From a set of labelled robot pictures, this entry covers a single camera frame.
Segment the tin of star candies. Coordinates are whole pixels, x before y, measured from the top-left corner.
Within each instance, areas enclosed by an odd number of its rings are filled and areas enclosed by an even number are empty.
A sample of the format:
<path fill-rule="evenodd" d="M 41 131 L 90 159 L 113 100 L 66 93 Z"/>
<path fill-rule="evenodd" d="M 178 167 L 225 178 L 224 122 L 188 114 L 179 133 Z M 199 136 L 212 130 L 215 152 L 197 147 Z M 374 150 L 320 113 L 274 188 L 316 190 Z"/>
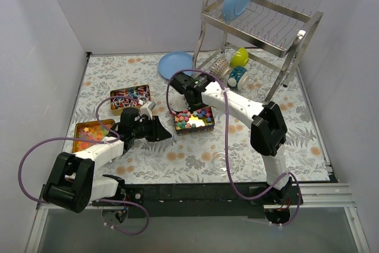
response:
<path fill-rule="evenodd" d="M 210 106 L 193 112 L 182 111 L 174 115 L 175 130 L 178 135 L 208 132 L 214 130 L 213 111 Z"/>

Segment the tin of gummy candies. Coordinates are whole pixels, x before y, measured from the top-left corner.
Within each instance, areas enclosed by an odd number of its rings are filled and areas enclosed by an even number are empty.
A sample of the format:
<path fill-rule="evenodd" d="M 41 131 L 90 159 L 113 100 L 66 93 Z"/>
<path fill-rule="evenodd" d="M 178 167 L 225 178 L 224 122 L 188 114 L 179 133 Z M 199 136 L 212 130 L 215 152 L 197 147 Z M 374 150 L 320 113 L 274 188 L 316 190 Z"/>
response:
<path fill-rule="evenodd" d="M 79 152 L 94 145 L 86 140 L 101 141 L 106 137 L 108 130 L 104 129 L 98 121 L 78 123 L 75 127 L 75 138 L 81 141 L 74 141 L 72 152 Z"/>

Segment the metal scoop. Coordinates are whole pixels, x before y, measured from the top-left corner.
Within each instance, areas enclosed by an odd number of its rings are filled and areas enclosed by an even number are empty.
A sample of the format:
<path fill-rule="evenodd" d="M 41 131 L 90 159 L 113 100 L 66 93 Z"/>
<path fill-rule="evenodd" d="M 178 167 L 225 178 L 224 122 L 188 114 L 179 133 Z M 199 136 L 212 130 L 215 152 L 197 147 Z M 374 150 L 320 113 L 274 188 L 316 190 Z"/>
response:
<path fill-rule="evenodd" d="M 182 111 L 188 111 L 190 109 L 185 99 L 185 96 L 181 94 L 170 97 L 169 105 L 171 110 L 177 113 Z"/>

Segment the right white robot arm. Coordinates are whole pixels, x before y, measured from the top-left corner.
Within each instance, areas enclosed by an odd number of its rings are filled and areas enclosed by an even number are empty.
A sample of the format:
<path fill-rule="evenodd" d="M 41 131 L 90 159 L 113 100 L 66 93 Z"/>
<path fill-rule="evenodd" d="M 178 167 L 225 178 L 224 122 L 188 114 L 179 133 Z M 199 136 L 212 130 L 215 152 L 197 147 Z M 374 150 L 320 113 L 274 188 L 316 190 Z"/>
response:
<path fill-rule="evenodd" d="M 250 130 L 250 144 L 264 161 L 266 189 L 252 197 L 235 193 L 242 199 L 253 201 L 268 195 L 275 204 L 285 202 L 290 196 L 294 174 L 288 172 L 284 143 L 287 126 L 279 105 L 270 101 L 261 104 L 247 99 L 226 88 L 219 78 L 202 71 L 193 78 L 180 70 L 173 74 L 168 87 L 185 97 L 191 111 L 211 106 L 223 110 L 226 117 L 234 117 Z"/>

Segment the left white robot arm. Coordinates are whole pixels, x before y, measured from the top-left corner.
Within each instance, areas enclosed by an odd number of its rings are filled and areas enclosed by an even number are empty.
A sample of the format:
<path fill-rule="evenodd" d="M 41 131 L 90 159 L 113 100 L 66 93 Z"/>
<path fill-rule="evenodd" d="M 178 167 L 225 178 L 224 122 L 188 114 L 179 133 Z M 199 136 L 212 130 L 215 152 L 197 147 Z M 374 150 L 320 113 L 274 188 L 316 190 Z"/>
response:
<path fill-rule="evenodd" d="M 125 108 L 120 122 L 102 140 L 85 150 L 60 153 L 43 191 L 43 200 L 75 213 L 84 210 L 91 201 L 106 198 L 112 205 L 121 205 L 126 198 L 124 180 L 94 172 L 113 159 L 125 154 L 137 139 L 160 142 L 172 135 L 163 127 L 158 116 L 149 116 L 138 109 Z"/>

